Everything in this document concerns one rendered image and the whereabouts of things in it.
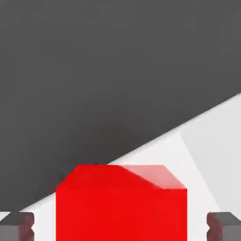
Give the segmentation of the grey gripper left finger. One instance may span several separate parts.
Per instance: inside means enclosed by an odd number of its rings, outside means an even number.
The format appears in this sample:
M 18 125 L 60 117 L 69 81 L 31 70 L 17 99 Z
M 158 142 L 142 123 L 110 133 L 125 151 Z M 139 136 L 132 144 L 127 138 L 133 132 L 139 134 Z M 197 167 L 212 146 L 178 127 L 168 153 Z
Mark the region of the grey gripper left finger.
M 34 241 L 34 214 L 11 212 L 0 221 L 0 241 Z

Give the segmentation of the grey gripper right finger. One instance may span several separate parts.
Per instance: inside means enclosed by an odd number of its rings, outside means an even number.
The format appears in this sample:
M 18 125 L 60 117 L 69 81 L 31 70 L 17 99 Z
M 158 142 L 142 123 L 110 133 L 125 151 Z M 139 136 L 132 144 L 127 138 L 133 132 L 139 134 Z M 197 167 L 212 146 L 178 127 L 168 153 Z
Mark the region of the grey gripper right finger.
M 231 212 L 209 212 L 207 224 L 207 241 L 241 241 L 241 220 Z

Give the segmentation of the small red cube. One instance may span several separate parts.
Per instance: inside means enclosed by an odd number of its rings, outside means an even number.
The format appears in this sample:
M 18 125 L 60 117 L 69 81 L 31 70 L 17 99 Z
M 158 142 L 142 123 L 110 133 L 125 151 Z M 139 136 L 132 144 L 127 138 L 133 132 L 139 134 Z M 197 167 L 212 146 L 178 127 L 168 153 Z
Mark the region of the small red cube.
M 163 165 L 79 165 L 56 189 L 56 241 L 187 241 L 187 188 Z

